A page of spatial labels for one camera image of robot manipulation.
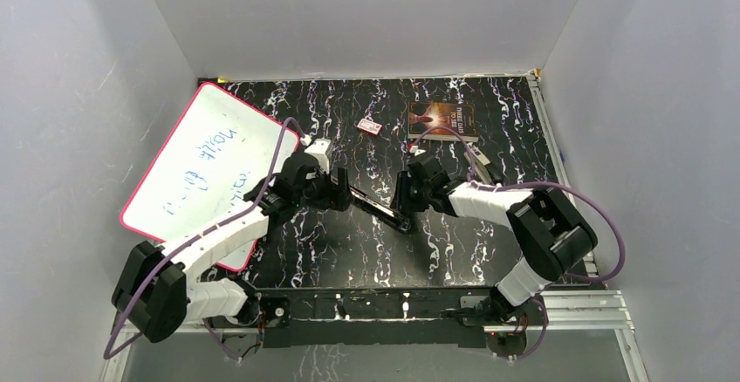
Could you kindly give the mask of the black stapler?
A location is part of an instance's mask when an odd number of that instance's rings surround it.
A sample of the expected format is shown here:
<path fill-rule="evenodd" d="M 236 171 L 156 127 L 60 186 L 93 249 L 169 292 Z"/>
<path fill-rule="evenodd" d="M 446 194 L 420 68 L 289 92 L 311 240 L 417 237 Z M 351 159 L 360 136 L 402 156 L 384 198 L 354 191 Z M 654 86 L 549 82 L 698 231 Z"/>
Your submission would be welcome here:
<path fill-rule="evenodd" d="M 350 194 L 353 198 L 352 204 L 356 208 L 372 215 L 377 220 L 385 223 L 398 232 L 408 234 L 412 231 L 412 219 L 409 216 L 381 204 L 355 187 L 350 187 Z"/>

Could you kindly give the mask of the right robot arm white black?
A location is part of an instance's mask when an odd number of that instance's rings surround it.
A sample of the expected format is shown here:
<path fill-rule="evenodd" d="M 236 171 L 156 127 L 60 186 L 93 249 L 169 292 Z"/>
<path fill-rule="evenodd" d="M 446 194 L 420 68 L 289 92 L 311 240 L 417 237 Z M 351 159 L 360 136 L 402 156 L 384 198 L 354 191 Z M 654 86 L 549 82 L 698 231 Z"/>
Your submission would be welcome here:
<path fill-rule="evenodd" d="M 502 324 L 516 323 L 530 299 L 558 281 L 598 244 L 593 228 L 556 186 L 505 190 L 451 178 L 430 153 L 413 156 L 407 168 L 397 174 L 392 206 L 404 214 L 432 208 L 512 231 L 521 259 L 472 309 Z"/>

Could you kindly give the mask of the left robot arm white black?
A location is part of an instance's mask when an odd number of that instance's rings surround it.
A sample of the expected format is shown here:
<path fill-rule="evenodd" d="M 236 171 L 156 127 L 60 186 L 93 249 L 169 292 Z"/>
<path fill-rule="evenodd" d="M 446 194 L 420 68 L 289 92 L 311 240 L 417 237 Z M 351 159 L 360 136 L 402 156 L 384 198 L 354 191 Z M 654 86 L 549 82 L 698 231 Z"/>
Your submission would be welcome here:
<path fill-rule="evenodd" d="M 114 329 L 130 323 L 157 343 L 200 319 L 230 317 L 240 326 L 254 324 L 261 312 L 257 289 L 236 278 L 203 281 L 202 274 L 301 208 L 345 211 L 352 199 L 346 168 L 325 171 L 314 156 L 293 153 L 280 172 L 268 174 L 212 222 L 159 246 L 136 245 L 113 292 L 120 314 Z"/>

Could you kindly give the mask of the small red staple box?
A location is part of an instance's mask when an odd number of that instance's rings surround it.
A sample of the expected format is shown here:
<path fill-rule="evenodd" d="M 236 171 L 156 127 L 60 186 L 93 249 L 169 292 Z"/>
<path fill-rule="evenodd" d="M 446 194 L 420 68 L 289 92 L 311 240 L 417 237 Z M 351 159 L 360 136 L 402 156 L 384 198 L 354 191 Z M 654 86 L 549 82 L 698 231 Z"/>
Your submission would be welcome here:
<path fill-rule="evenodd" d="M 369 119 L 361 119 L 357 124 L 357 128 L 361 130 L 361 132 L 363 133 L 368 133 L 373 136 L 377 136 L 380 133 L 382 125 L 376 122 L 373 122 Z"/>

